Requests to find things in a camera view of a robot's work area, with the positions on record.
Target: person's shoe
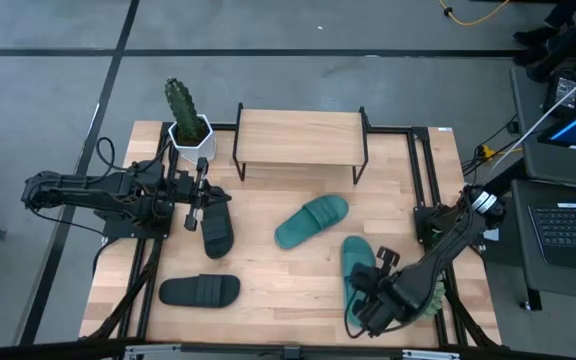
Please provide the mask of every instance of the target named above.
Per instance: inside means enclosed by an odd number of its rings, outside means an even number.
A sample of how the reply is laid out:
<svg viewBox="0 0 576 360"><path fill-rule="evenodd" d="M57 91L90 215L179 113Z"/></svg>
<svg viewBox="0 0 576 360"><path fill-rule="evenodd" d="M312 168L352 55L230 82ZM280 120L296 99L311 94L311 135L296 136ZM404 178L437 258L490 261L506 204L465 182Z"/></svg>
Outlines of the person's shoe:
<svg viewBox="0 0 576 360"><path fill-rule="evenodd" d="M512 58L512 61L516 65L527 66L544 59L546 56L548 56L548 49L543 45L539 45L520 52L519 55Z"/></svg>
<svg viewBox="0 0 576 360"><path fill-rule="evenodd" d="M558 29L553 29L548 26L540 27L531 31L518 31L513 37L518 43L526 46L537 46L542 45L546 40L557 35L559 33Z"/></svg>

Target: black slide sandal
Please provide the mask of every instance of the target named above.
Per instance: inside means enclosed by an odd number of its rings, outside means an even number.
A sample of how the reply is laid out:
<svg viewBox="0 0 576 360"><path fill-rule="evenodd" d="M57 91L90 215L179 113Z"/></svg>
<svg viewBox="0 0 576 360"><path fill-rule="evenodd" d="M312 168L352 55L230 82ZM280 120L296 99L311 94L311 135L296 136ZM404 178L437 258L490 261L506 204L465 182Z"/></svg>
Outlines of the black slide sandal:
<svg viewBox="0 0 576 360"><path fill-rule="evenodd" d="M223 193L218 186L213 186L212 190ZM201 233L204 238L204 250L209 258L219 259L230 251L235 236L227 203L213 204L204 208Z"/></svg>
<svg viewBox="0 0 576 360"><path fill-rule="evenodd" d="M239 296L241 283L233 275L200 274L168 279L159 288L159 299L167 305L222 308Z"/></svg>

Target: white pot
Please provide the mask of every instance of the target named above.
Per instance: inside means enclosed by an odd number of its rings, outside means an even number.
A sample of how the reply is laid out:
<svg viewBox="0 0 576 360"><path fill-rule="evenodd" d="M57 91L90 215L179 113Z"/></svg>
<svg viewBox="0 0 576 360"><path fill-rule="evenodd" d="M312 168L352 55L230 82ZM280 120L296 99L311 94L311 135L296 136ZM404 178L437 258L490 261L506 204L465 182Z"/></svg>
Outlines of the white pot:
<svg viewBox="0 0 576 360"><path fill-rule="evenodd" d="M168 134L172 139L172 144L179 151L179 155L193 164L196 164L200 157L205 157L208 159L208 161L210 161L215 158L215 154L217 153L217 140L215 139L215 132L212 131L212 127L208 122L208 118L204 114L197 114L197 116L203 119L206 123L206 126L208 127L208 136L206 136L204 141L202 141L197 146L181 146L177 144L175 139L175 130L177 129L176 122L168 128Z"/></svg>

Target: white cable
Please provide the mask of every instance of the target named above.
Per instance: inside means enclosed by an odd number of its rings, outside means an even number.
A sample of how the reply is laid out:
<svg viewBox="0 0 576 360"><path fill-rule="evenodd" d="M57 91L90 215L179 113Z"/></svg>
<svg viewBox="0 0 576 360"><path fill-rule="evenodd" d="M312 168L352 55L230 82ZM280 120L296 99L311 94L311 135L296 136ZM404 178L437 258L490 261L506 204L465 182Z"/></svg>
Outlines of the white cable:
<svg viewBox="0 0 576 360"><path fill-rule="evenodd" d="M553 110L555 110L562 102L564 102L564 100L566 100L570 95L574 94L576 92L576 86L574 89L570 90L566 96L562 97L561 100L559 100L555 105L553 105L548 111L546 111L546 113L544 114L544 116L541 117L541 119L539 119L539 121L537 121L537 123L535 125L533 125L530 130L526 131L526 133L524 134L524 136L522 136L510 149L506 150L506 153L499 159L497 160L497 162L492 166L492 168L490 169L490 171L488 172L488 175L486 175L486 178L484 179L484 183L486 182L486 180L490 177L490 174L492 174L492 172L495 170L495 168L497 167L497 165L499 165L499 163L501 163L508 155L510 155L510 153L517 148L517 146L519 146L524 140L526 140L526 138L528 136L530 136L530 133L533 132L533 130L535 130L537 128L537 126L539 126L539 124L541 124L542 121L544 121L548 115L550 115L551 112L553 112Z"/></svg>

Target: yellow cable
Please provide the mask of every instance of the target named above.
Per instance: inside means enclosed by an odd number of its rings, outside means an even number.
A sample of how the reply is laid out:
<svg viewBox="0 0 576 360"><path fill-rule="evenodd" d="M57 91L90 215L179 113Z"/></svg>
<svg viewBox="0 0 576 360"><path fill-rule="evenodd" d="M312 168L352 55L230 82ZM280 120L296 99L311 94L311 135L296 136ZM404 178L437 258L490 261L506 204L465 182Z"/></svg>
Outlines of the yellow cable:
<svg viewBox="0 0 576 360"><path fill-rule="evenodd" d="M469 22L469 23L465 23L465 22L461 22L459 21L459 19L457 19L453 14L452 11L448 12L448 16L450 16L451 19L453 19L457 24L461 25L461 26L473 26L473 25L477 25L481 22L484 22L486 20L488 20L488 18L490 18L491 16L495 15L495 13L497 11L499 11L499 9L501 9L502 7L504 7L504 5L508 4L510 2L510 0L506 0L503 3L501 3L501 5L497 6L497 8L495 10L493 10L490 14L482 17L479 20L473 21L473 22ZM448 6L446 6L446 4L444 4L443 0L439 0L439 3L441 4L441 7L444 8L444 10L448 9Z"/></svg>

